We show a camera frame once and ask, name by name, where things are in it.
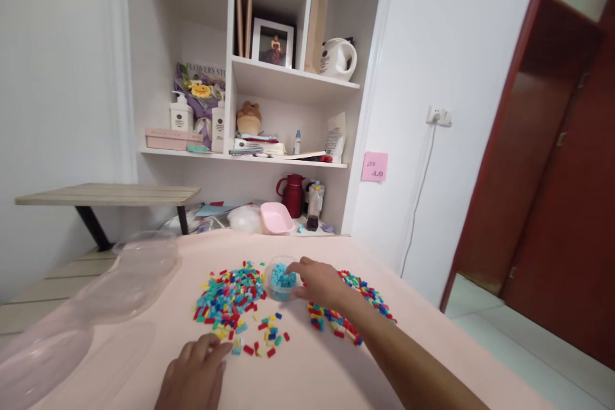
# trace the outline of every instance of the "red thermos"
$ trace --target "red thermos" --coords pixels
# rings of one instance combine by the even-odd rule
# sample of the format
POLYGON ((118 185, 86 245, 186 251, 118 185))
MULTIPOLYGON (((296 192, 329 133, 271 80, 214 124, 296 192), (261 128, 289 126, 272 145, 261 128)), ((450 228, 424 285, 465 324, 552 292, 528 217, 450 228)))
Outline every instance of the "red thermos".
POLYGON ((301 175, 288 175, 288 177, 282 178, 277 182, 275 191, 282 197, 282 204, 288 210, 291 218, 299 218, 301 216, 304 193, 301 181, 304 179, 301 175), (282 181, 286 181, 286 187, 284 188, 284 193, 280 194, 282 181))

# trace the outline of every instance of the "pink sticky note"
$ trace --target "pink sticky note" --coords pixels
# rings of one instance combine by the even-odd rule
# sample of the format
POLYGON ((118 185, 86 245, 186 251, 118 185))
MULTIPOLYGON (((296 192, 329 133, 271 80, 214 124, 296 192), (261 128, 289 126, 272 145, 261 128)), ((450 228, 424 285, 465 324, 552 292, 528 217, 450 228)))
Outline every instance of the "pink sticky note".
POLYGON ((362 181, 386 181, 386 165, 389 163, 389 154, 382 152, 366 152, 363 160, 362 181))

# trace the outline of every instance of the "black metal leg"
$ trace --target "black metal leg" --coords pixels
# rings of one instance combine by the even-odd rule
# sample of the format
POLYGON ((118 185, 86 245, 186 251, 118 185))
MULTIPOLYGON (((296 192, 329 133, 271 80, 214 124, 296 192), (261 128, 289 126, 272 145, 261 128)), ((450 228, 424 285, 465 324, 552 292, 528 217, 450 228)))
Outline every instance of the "black metal leg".
POLYGON ((179 226, 181 227, 181 234, 188 235, 188 219, 186 218, 186 207, 177 207, 177 216, 179 217, 179 226))
POLYGON ((85 227, 88 228, 88 231, 90 231, 90 234, 94 238, 96 245, 98 245, 98 251, 103 252, 110 250, 113 245, 109 243, 109 240, 107 239, 101 224, 98 222, 98 219, 96 219, 96 215, 94 215, 92 208, 84 206, 78 206, 75 208, 83 220, 85 227))

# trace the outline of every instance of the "plastic bottle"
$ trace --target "plastic bottle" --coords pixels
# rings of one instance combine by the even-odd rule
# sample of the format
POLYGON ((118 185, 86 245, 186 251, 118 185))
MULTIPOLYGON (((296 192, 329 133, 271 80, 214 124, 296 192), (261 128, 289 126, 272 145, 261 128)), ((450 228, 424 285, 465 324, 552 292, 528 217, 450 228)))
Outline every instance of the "plastic bottle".
POLYGON ((315 232, 318 230, 318 217, 322 209, 322 190, 318 185, 314 185, 310 189, 306 229, 315 232))
POLYGON ((297 130, 295 135, 295 145, 293 146, 293 155, 299 155, 301 153, 301 130, 297 130))
POLYGON ((211 150, 222 152, 224 150, 224 100, 218 103, 218 107, 211 110, 211 150))
POLYGON ((186 100, 184 93, 173 93, 177 94, 177 102, 169 104, 171 110, 171 129, 192 133, 194 129, 194 111, 188 105, 188 100, 186 100))
POLYGON ((308 215, 308 204, 309 204, 309 191, 310 191, 310 186, 313 185, 316 182, 316 179, 310 179, 307 184, 306 184, 306 192, 303 195, 303 208, 302 208, 302 212, 305 216, 308 215))

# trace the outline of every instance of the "power cord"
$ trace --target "power cord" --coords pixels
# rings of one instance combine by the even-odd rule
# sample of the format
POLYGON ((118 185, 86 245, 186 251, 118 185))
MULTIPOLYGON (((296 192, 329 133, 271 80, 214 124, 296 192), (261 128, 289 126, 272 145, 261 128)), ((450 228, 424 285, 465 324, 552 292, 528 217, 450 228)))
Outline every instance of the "power cord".
MULTIPOLYGON (((437 114, 434 117, 434 121, 437 123, 437 121, 439 120, 440 116, 439 114, 437 114)), ((414 237, 414 223, 416 222, 416 210, 418 210, 418 204, 421 200, 421 193, 423 192, 423 186, 425 185, 425 178, 427 178, 427 169, 429 168, 429 161, 431 160, 431 152, 433 152, 434 150, 434 141, 436 140, 436 127, 438 125, 433 125, 432 126, 432 133, 431 133, 431 145, 429 146, 429 153, 427 154, 427 162, 425 163, 425 171, 423 172, 423 179, 421 180, 421 185, 418 188, 418 195, 416 196, 416 203, 414 204, 414 210, 412 212, 412 224, 410 226, 410 241, 408 242, 408 246, 406 247, 406 251, 404 252, 404 260, 402 262, 402 269, 401 269, 401 274, 400 274, 400 278, 403 278, 404 276, 404 269, 406 269, 406 261, 408 259, 408 253, 410 252, 410 246, 412 246, 412 239, 414 237)))

